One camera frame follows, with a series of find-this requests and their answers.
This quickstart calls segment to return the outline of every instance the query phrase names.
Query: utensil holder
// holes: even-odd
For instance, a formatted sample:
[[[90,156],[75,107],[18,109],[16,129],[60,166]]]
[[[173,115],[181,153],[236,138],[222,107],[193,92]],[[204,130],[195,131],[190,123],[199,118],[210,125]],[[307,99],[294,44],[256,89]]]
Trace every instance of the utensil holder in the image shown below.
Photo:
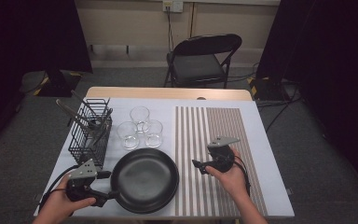
[[[95,166],[103,169],[107,143],[112,128],[112,119],[108,113],[109,107],[107,106],[109,100],[106,102],[104,99],[88,99],[85,103],[87,103],[88,106],[82,104],[77,113],[89,120],[89,122],[85,120],[81,120],[81,122],[84,126],[88,126],[93,133],[82,129],[79,124],[74,122],[71,131],[72,140],[68,150],[78,165],[83,164],[89,159],[93,159]],[[99,130],[96,130],[97,128],[95,126],[90,125],[90,122],[98,124],[101,120],[104,120],[104,123],[99,124],[101,125]]]

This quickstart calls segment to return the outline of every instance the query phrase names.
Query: wall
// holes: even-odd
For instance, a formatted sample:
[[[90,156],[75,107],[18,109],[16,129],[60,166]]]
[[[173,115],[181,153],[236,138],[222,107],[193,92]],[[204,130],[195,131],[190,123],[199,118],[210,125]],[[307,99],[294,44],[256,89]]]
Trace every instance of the wall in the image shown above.
[[[204,2],[184,2],[182,13],[171,14],[173,43],[194,35],[234,33],[242,38],[239,52],[253,58],[249,64],[258,62],[279,1]],[[168,18],[161,1],[77,0],[76,6],[89,45],[168,48]]]

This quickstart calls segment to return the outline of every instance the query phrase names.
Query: chair backrest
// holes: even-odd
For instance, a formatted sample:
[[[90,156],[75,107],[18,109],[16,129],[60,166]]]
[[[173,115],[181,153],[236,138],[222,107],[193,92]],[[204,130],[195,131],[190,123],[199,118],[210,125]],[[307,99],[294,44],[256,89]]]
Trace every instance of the chair backrest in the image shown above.
[[[229,56],[241,46],[238,35],[199,35],[182,41],[173,50],[173,56],[207,55],[230,52]]]

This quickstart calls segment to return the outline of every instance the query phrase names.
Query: glass cup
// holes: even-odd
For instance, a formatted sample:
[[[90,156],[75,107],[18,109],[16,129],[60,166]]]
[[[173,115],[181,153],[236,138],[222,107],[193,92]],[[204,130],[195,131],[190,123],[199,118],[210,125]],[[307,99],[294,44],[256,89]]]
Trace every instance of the glass cup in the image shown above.
[[[159,147],[162,143],[162,124],[155,119],[151,119],[142,125],[145,137],[145,144],[148,147]]]
[[[130,150],[135,149],[139,145],[138,132],[136,125],[131,121],[125,121],[118,125],[117,135],[121,140],[121,145]]]
[[[143,132],[142,126],[144,123],[149,121],[149,115],[149,109],[144,106],[136,106],[131,110],[131,120],[136,125],[136,130],[138,133]]]

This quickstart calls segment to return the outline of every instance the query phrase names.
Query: hand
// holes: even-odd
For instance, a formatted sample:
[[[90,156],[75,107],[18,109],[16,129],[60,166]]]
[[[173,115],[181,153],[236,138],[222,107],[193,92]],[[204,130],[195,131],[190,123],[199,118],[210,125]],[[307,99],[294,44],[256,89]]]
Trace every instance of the hand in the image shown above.
[[[234,152],[235,161],[241,164],[241,160],[239,159],[240,153],[235,148],[232,148],[231,150]],[[231,169],[225,173],[221,173],[220,171],[214,169],[212,166],[207,166],[205,169],[210,175],[213,175],[219,180],[231,198],[243,194],[247,195],[245,177],[243,175],[242,169],[237,164],[234,163]]]
[[[68,175],[65,175],[56,189],[65,189],[68,183]],[[95,198],[88,198],[78,202],[71,202],[64,190],[56,190],[50,193],[48,200],[34,220],[39,223],[60,223],[69,217],[75,210],[88,207],[96,202]]]
[[[232,148],[231,150],[234,152],[235,161],[238,164],[241,164],[241,160],[239,159],[240,153],[235,148]],[[225,173],[221,173],[211,166],[207,166],[205,169],[210,175],[213,175],[220,181],[223,188],[231,196],[241,213],[243,223],[267,223],[267,221],[258,212],[257,208],[252,203],[252,200],[246,192],[245,176],[242,172],[242,169],[237,164],[234,163],[231,169]]]

